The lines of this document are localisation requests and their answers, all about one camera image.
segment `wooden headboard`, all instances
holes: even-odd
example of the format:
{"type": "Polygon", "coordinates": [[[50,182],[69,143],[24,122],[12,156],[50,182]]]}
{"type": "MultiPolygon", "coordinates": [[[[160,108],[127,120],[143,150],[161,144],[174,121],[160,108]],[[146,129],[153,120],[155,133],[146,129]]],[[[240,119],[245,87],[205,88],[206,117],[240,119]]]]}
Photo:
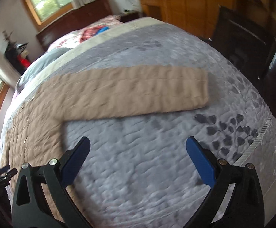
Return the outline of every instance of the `wooden headboard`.
{"type": "Polygon", "coordinates": [[[64,14],[40,31],[37,34],[37,39],[46,51],[50,44],[65,34],[82,29],[111,14],[108,0],[96,0],[64,14]]]}

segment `gray blanket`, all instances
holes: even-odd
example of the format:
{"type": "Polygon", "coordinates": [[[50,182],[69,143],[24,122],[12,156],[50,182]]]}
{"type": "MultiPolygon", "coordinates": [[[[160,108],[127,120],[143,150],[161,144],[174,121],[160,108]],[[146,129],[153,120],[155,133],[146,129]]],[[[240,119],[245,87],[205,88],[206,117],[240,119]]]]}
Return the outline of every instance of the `gray blanket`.
{"type": "Polygon", "coordinates": [[[185,141],[191,135],[230,164],[252,162],[265,194],[276,178],[276,119],[241,72],[195,36],[169,24],[149,26],[82,53],[52,76],[138,64],[204,68],[209,73],[209,105],[66,123],[65,150],[82,136],[91,141],[90,154],[75,180],[91,223],[182,227],[209,190],[186,153],[185,141]]]}

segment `dark nightstand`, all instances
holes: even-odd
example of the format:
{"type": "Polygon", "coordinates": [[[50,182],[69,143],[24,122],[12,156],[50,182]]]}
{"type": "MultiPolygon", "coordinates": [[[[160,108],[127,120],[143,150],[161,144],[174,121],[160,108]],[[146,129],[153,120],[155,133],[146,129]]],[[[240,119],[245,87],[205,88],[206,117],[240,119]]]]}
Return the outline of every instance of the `dark nightstand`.
{"type": "Polygon", "coordinates": [[[120,16],[120,21],[125,23],[129,21],[133,21],[135,19],[139,19],[139,12],[133,10],[126,13],[121,13],[119,14],[119,16],[120,16]]]}

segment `wooden desk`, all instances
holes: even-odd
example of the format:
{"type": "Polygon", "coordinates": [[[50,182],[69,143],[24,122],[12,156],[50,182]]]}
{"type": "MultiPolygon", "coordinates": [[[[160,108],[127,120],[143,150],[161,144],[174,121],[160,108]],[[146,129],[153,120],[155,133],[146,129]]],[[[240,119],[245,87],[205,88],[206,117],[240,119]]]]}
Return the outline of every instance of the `wooden desk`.
{"type": "Polygon", "coordinates": [[[169,22],[170,0],[140,0],[142,11],[154,19],[169,22]]]}

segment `screw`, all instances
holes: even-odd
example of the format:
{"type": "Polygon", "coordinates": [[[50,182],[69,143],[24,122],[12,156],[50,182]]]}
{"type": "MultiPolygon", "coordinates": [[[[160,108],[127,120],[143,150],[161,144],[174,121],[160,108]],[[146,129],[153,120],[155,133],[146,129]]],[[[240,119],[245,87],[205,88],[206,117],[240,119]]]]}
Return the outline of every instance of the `screw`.
{"type": "Polygon", "coordinates": [[[248,163],[247,166],[248,166],[248,168],[251,169],[251,170],[254,169],[254,165],[253,165],[252,163],[248,163]]]}
{"type": "Polygon", "coordinates": [[[57,159],[51,159],[51,160],[49,161],[49,164],[50,164],[50,165],[55,165],[56,163],[58,163],[58,160],[57,160],[57,159]]]}
{"type": "Polygon", "coordinates": [[[28,163],[24,163],[24,164],[22,164],[22,168],[23,168],[23,169],[26,169],[28,166],[29,166],[29,164],[28,164],[28,163]]]}
{"type": "Polygon", "coordinates": [[[219,163],[220,165],[226,165],[226,164],[227,164],[227,161],[226,161],[225,159],[219,159],[219,160],[218,160],[218,163],[219,163]]]}

